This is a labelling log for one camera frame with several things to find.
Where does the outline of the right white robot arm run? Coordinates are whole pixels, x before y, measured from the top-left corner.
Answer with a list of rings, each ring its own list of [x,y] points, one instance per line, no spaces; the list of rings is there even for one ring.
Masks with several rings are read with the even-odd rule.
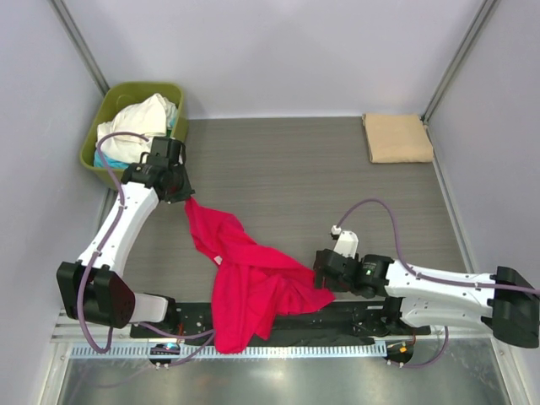
[[[359,256],[352,231],[335,235],[332,249],[316,252],[315,286],[364,299],[382,298],[382,327],[398,334],[431,326],[490,331],[518,348],[539,346],[539,292],[511,267],[495,273],[453,273],[389,256]]]

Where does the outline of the red t shirt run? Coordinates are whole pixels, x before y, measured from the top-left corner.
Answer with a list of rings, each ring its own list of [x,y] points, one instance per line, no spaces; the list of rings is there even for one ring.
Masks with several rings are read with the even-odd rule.
[[[200,205],[185,213],[196,249],[217,266],[211,295],[214,345],[243,351],[255,336],[267,340],[277,316],[317,312],[335,300],[315,287],[315,273],[277,249],[258,244],[232,214]]]

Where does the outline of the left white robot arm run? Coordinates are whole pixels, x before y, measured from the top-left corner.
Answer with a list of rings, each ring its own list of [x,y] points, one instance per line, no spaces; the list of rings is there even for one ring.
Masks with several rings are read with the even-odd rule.
[[[179,317],[172,300],[135,293],[123,279],[134,241],[159,203],[179,203],[194,193],[186,173],[182,141],[157,137],[151,149],[111,178],[118,190],[113,208],[76,262],[62,262],[57,283],[67,316],[121,329],[149,322],[159,336],[172,336]]]

